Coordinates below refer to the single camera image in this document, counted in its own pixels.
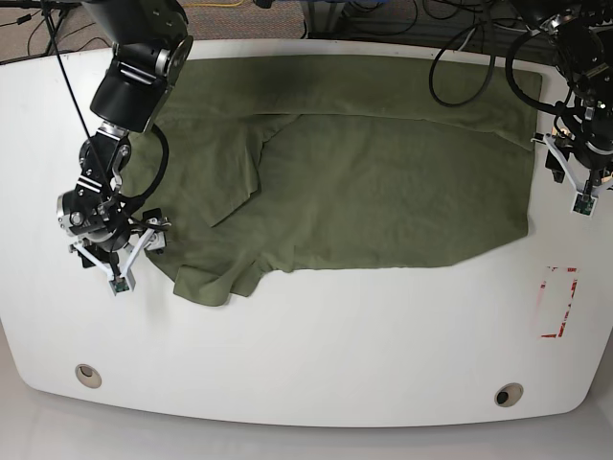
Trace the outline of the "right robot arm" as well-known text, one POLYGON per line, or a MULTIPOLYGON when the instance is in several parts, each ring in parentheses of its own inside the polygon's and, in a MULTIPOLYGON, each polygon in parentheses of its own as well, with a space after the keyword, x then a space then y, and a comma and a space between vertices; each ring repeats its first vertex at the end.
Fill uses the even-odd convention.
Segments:
POLYGON ((83 7, 112 42, 112 59, 91 111, 102 123, 79 151, 74 188, 59 196, 57 221, 73 238, 83 267, 101 270, 113 293, 135 287, 131 267, 145 251, 166 245, 170 224, 158 209, 135 218, 161 184, 170 159, 168 140, 154 119, 174 88, 193 46, 188 18, 177 1, 85 1, 83 7), (132 133, 150 131, 162 156, 146 189, 122 193, 132 133))

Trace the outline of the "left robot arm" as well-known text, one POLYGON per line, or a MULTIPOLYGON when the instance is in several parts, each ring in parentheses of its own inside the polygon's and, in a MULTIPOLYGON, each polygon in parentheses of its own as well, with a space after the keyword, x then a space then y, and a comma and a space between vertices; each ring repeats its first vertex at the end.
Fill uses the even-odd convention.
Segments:
POLYGON ((510 46, 505 76, 511 91, 528 106, 555 117, 566 129, 545 136, 547 167, 555 181, 571 179, 568 158, 589 171, 578 187, 583 201, 612 186, 604 180, 612 172, 612 3, 610 1, 511 1, 512 9, 527 27, 510 46), (538 101, 520 89, 513 63, 519 49, 545 35, 554 48, 555 68, 566 80, 574 102, 538 101))

